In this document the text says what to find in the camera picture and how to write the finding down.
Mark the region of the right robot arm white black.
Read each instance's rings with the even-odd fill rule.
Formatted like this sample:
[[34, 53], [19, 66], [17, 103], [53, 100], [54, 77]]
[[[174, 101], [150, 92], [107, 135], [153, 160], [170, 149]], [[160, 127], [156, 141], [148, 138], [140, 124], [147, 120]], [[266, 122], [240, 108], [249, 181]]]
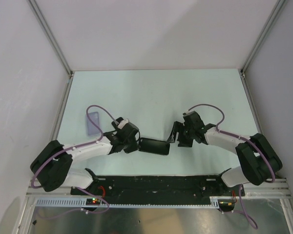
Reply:
[[241, 136], [220, 130], [217, 125], [205, 124], [196, 111], [183, 114], [184, 122], [174, 122], [167, 143], [178, 142], [179, 147], [191, 148], [193, 142], [217, 146], [237, 155], [240, 165], [226, 170], [216, 182], [216, 190], [228, 195], [236, 185], [251, 183], [259, 186], [273, 183], [275, 173], [283, 164], [266, 137], [260, 133]]

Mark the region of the black phone case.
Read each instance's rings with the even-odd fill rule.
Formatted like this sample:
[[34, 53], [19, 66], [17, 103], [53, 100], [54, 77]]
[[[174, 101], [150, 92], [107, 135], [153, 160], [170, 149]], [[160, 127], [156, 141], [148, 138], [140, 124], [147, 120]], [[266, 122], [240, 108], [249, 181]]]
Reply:
[[167, 156], [169, 154], [170, 144], [166, 141], [156, 140], [151, 138], [140, 138], [139, 141], [139, 151]]

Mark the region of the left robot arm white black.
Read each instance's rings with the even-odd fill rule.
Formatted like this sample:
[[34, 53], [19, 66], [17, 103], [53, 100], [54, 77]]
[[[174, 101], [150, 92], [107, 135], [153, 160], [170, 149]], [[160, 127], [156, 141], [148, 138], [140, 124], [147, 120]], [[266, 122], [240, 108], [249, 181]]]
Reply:
[[61, 186], [80, 187], [89, 195], [96, 193], [99, 185], [95, 174], [90, 169], [81, 170], [72, 166], [97, 156], [137, 151], [139, 128], [128, 119], [119, 118], [117, 121], [114, 131], [103, 133], [95, 141], [67, 146], [57, 140], [49, 142], [30, 165], [34, 174], [31, 187], [43, 188], [45, 192], [52, 192]]

